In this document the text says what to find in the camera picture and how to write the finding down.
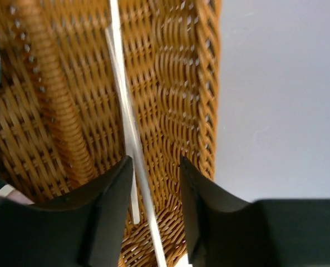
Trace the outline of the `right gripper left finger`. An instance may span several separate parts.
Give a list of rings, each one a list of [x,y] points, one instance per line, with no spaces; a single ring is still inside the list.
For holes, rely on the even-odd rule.
[[[0,178],[0,266],[117,266],[132,187],[129,156],[92,181],[33,203]]]

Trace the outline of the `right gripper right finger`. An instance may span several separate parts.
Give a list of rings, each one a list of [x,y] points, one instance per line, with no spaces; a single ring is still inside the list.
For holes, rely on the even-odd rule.
[[[330,266],[330,199],[244,201],[180,159],[192,266]]]

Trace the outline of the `white chopstick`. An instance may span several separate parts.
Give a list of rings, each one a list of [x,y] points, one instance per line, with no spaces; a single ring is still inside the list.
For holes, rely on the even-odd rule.
[[[125,99],[125,110],[128,115],[130,123],[130,136],[134,157],[132,162],[135,165],[136,174],[136,186],[140,186],[142,201],[145,207],[147,223],[150,229],[152,244],[156,256],[158,266],[166,266],[166,259],[164,250],[162,247],[159,227],[156,221],[155,209],[151,197],[150,186],[148,182],[147,170],[144,160],[144,154],[142,151],[142,144],[140,139],[140,133],[137,128],[137,120],[134,113],[134,108],[131,99],[130,86],[127,80],[125,63],[124,63],[124,52],[122,44],[122,33],[120,23],[120,12],[118,1],[110,1],[111,11],[111,29],[114,36],[115,53],[119,61],[121,81],[125,86],[125,89],[121,90],[121,95]]]
[[[125,152],[126,152],[127,156],[130,156],[131,158],[133,158],[134,153],[133,153],[133,149],[132,149],[131,136],[130,136],[130,133],[131,133],[130,132],[130,123],[128,120],[128,115],[125,110],[125,99],[121,95],[121,90],[125,89],[125,86],[123,85],[123,83],[121,81],[120,66],[119,66],[119,61],[118,61],[116,53],[115,53],[114,36],[113,36],[113,32],[112,32],[112,29],[110,26],[108,26],[105,29],[105,35],[106,35],[107,44],[109,47],[109,54],[110,54],[110,58],[111,58],[111,64],[112,64],[112,69],[113,69],[115,83],[116,83],[117,96],[119,99],[119,105],[120,105],[120,110],[121,110]],[[131,193],[130,193],[130,208],[131,208],[132,223],[134,225],[136,225],[140,222],[140,211],[139,211],[139,201],[138,201],[138,196],[137,196],[136,174],[135,174],[134,162],[132,164],[133,164],[133,172],[132,172],[132,187],[131,187]]]

